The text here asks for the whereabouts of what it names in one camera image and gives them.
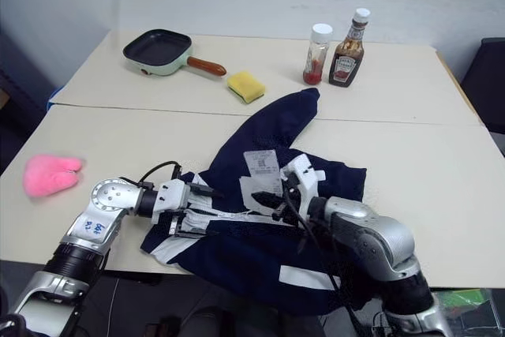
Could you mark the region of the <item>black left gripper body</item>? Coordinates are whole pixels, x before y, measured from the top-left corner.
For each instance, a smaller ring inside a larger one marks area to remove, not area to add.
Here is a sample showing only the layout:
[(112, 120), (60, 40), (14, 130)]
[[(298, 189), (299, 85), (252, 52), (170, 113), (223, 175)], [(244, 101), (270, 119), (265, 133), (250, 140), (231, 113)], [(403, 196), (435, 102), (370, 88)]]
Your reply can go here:
[(172, 189), (170, 190), (171, 208), (173, 211), (170, 224), (170, 235), (178, 236), (178, 231), (182, 229), (182, 222), (186, 215), (190, 187), (184, 182), (171, 182)]

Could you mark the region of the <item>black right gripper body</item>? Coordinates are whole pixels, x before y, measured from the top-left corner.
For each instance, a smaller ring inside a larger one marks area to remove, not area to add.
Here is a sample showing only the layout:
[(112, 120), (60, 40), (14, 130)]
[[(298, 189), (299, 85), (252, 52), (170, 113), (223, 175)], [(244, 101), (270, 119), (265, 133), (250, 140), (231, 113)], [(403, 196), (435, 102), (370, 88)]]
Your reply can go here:
[(305, 217), (301, 215), (301, 193), (298, 189), (300, 181), (296, 174), (288, 174), (286, 179), (282, 180), (282, 198), (293, 215), (293, 222), (287, 223), (295, 227), (306, 227)]

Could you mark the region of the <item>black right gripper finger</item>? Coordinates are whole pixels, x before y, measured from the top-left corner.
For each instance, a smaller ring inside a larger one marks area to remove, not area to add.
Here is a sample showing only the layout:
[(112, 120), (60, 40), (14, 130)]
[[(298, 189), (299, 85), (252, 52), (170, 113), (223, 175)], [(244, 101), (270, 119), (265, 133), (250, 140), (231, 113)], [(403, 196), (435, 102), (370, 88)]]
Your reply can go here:
[(252, 198), (255, 202), (266, 208), (278, 208), (284, 203), (282, 197), (265, 191), (253, 193)]
[(292, 211), (286, 204), (280, 204), (271, 215), (272, 219), (277, 222), (292, 223)]

